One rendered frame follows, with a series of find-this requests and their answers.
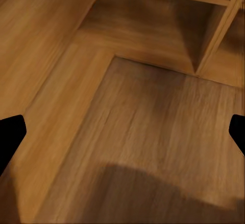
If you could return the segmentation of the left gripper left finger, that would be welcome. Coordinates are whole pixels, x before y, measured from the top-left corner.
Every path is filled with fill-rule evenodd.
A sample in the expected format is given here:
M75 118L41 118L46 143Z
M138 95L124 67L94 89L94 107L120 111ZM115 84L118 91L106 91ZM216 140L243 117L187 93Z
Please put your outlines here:
M0 176L26 134L22 115L0 120Z

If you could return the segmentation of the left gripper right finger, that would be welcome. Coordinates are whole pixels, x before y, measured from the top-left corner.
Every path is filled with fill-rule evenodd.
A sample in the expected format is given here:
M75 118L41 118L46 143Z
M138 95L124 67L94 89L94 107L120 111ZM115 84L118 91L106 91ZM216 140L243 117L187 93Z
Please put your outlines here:
M229 133L245 155L245 117L233 115Z

